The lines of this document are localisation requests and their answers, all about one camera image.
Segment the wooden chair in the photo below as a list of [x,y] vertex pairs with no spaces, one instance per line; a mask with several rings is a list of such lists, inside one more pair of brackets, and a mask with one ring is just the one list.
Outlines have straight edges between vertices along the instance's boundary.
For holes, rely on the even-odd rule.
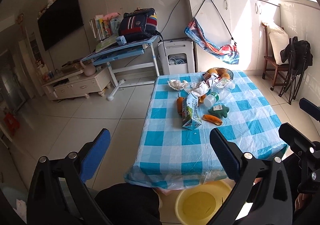
[[286,77],[283,72],[287,73],[289,71],[288,64],[278,65],[274,58],[274,55],[269,54],[269,38],[267,33],[267,25],[265,23],[261,24],[264,28],[265,34],[265,55],[264,55],[264,67],[262,79],[269,77],[272,80],[270,90],[274,91],[275,87],[283,87]]

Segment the pink kettlebell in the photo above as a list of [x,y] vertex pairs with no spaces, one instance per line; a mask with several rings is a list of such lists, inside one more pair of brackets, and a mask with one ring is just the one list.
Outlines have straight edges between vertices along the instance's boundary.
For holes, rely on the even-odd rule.
[[96,68],[95,68],[95,66],[94,66],[92,63],[90,63],[90,64],[88,64],[88,65],[85,65],[85,64],[82,62],[82,60],[80,60],[80,65],[81,65],[82,68],[83,68],[83,73],[84,73],[85,76],[92,76],[93,74],[95,74]]

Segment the green plush toy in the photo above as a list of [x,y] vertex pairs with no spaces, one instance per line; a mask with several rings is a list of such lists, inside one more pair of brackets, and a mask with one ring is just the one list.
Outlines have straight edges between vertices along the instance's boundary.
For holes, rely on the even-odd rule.
[[212,108],[208,109],[208,113],[212,116],[219,118],[219,119],[227,118],[228,113],[229,113],[229,107],[227,107],[223,104],[215,105]]

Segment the orange peel piece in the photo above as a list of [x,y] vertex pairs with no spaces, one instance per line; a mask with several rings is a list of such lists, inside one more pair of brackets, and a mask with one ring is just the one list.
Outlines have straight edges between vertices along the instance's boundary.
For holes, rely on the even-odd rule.
[[204,94],[203,96],[199,97],[198,99],[198,106],[201,105],[205,99],[206,95]]
[[219,118],[216,117],[216,116],[212,116],[212,115],[210,115],[210,114],[204,114],[204,115],[202,116],[202,119],[205,120],[205,121],[207,121],[207,122],[210,122],[210,123],[212,123],[212,124],[214,124],[214,125],[216,125],[216,126],[221,126],[222,123],[223,123],[221,119],[219,119]]

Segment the clear plastic water bottle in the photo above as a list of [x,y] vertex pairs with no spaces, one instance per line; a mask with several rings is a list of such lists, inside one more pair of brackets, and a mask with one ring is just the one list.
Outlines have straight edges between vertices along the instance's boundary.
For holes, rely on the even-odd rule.
[[224,100],[230,94],[231,90],[229,85],[215,85],[211,89],[210,94],[204,98],[203,103],[205,107],[211,108],[218,101]]

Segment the orange carrot plush toy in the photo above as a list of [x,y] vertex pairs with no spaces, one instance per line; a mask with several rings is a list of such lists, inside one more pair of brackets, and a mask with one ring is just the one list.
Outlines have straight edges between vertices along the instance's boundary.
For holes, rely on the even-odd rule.
[[179,96],[176,100],[176,104],[177,104],[177,111],[178,114],[181,116],[182,115],[182,103],[184,101],[184,98],[182,96]]

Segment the white tv cabinet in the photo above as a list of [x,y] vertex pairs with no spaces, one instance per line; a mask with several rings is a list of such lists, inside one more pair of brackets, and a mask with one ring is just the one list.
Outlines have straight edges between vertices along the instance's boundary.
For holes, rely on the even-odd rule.
[[83,70],[62,76],[42,85],[49,100],[69,98],[89,98],[91,93],[105,96],[105,89],[110,87],[111,77],[106,67],[97,70],[93,75],[86,76]]

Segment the red white snack bag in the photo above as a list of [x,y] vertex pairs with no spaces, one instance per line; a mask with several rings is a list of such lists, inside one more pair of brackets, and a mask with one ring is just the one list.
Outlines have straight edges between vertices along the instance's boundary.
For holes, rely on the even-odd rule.
[[208,87],[211,88],[220,80],[220,77],[216,73],[204,73],[203,79]]

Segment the white wall cabinet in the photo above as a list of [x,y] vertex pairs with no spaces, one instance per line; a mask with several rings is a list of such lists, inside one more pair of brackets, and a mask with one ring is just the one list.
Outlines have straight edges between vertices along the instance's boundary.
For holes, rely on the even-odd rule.
[[199,72],[211,67],[242,70],[248,75],[261,75],[264,68],[264,22],[281,23],[280,6],[275,0],[187,0],[192,17],[196,17],[206,38],[217,46],[235,40],[239,63],[230,65],[195,45]]

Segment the white tissue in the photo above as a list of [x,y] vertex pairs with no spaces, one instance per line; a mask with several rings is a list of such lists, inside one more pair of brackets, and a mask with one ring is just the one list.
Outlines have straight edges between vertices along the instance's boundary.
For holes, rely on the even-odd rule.
[[208,90],[209,90],[209,86],[205,81],[192,82],[191,86],[185,89],[185,91],[188,94],[191,93],[193,96],[197,98],[207,94]]

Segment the white paper wrapper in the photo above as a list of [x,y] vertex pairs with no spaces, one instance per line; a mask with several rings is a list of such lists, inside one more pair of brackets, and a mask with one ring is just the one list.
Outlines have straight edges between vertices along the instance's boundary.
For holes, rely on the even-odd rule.
[[186,80],[180,81],[180,80],[169,80],[168,86],[176,91],[184,90],[189,86],[189,82]]

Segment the clear plastic food box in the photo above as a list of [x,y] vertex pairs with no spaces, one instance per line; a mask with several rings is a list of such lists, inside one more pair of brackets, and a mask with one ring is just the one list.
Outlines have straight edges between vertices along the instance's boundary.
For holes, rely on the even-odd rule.
[[215,85],[217,89],[231,89],[235,88],[235,83],[226,77],[221,78]]

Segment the blue study desk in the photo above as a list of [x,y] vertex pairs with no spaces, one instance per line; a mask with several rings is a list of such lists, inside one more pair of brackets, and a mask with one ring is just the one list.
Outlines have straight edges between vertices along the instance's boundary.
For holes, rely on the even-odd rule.
[[[156,76],[157,77],[160,76],[160,72],[157,64],[157,58],[156,58],[155,50],[153,47],[153,43],[157,40],[158,37],[159,37],[158,35],[154,35],[151,38],[148,38],[146,40],[127,43],[123,46],[114,46],[114,47],[103,49],[101,51],[95,51],[94,53],[91,53],[90,55],[84,57],[80,62],[91,61],[94,66],[100,66],[100,65],[107,66],[107,69],[111,76],[112,84],[114,86],[114,89],[112,90],[112,92],[107,96],[107,100],[112,101],[117,91],[120,88],[151,85],[154,83],[154,81],[146,81],[146,82],[125,84],[124,79],[121,79],[119,81],[117,80],[115,76],[116,73],[153,67],[156,71]],[[111,62],[126,59],[128,57],[143,55],[148,48],[151,49],[152,62],[135,64],[133,66],[125,66],[122,68],[115,68],[115,69],[112,68]]]

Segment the black wall television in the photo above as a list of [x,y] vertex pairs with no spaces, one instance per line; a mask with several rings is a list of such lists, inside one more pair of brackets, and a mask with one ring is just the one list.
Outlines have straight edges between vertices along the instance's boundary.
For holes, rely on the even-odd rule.
[[84,25],[79,0],[56,0],[37,20],[45,50]]

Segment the blue white milk carton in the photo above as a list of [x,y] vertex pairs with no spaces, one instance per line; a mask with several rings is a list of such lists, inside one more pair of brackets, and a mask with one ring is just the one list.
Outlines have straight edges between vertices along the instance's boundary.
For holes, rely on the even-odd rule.
[[197,108],[198,97],[189,93],[182,102],[182,127],[195,130],[202,125]]

